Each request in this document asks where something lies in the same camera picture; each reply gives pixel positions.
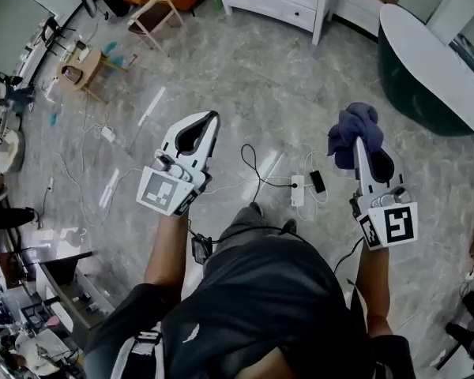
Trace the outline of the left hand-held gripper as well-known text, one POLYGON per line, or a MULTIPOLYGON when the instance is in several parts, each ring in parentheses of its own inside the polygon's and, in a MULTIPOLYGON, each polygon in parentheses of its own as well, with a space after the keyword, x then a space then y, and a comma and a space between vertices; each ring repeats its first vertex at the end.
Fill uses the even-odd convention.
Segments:
POLYGON ((216 111, 190 114, 171 126, 164 138, 163 151, 157 151, 152 166, 142 171, 136 202, 165 216, 185 214, 212 181, 206 164, 213 154, 219 129, 220 116, 216 111), (181 156, 183 161, 165 151, 181 156))

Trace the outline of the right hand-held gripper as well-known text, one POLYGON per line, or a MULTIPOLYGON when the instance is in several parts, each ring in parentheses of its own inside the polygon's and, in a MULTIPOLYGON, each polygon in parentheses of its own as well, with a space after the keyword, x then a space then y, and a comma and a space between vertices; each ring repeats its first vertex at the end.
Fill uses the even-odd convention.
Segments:
POLYGON ((355 170, 359 191, 349 201, 352 215, 359 224, 369 250, 380 250, 418 239, 418 204, 404 184, 402 158, 386 142, 374 154, 374 178, 365 144, 357 137, 354 145, 355 170), (374 180, 393 188, 374 192, 374 180))

